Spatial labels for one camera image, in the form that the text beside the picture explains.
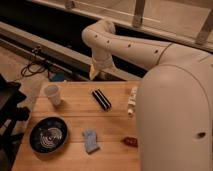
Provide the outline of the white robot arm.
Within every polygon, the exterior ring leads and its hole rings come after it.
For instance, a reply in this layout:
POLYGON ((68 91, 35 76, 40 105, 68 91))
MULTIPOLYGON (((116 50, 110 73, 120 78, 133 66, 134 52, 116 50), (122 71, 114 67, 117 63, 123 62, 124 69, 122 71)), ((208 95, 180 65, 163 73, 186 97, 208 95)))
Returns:
POLYGON ((99 20, 82 31, 90 76, 113 56, 147 70, 137 89, 141 171, 213 171, 213 55, 184 45, 115 33, 99 20))

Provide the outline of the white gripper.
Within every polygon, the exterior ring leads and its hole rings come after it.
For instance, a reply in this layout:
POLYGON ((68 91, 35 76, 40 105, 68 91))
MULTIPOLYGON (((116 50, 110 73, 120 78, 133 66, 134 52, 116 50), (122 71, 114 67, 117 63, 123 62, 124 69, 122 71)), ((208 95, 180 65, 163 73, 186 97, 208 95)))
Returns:
POLYGON ((108 58, 105 60, 92 59, 92 65, 90 66, 89 71, 89 78, 91 80, 94 80, 95 77, 99 74, 99 71, 114 67, 115 65, 112 58, 108 58))

